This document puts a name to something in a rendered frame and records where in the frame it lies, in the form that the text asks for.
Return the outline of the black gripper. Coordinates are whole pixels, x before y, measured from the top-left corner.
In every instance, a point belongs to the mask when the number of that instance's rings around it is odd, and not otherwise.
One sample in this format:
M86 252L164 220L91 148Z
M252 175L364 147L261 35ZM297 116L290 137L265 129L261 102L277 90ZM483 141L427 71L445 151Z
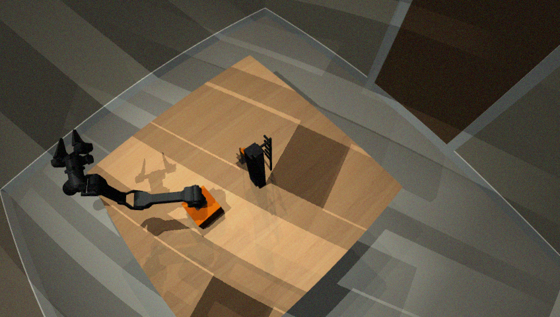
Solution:
M71 154L67 154L63 139L59 138L59 143L57 144L55 155L53 156L53 160L51 160L51 165L54 168L66 167L67 170L64 171L65 174L71 174L73 172L83 172L83 170L85 169L85 167L81 164L81 159L83 159L83 157L79 156L79 154L87 154L93 150L92 143L85 143L80 138L76 129L73 129L72 146L74 147L74 151Z

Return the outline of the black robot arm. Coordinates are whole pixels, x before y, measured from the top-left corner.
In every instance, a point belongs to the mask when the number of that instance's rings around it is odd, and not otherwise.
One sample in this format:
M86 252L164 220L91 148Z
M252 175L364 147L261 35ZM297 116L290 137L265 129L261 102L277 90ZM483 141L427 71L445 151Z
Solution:
M84 172L68 174L68 181L63 185L63 192L67 195L75 195L75 193L81 192L81 196L92 197L102 195L132 210L144 210L159 203L177 203L182 201L186 202L188 207L195 207L199 210L207 203L205 196L201 192L201 188L196 184L185 187L184 190L180 192L149 194L146 191L130 190L125 193L109 186L106 180L100 175L84 175ZM133 206L126 203L126 195L130 193L134 193Z

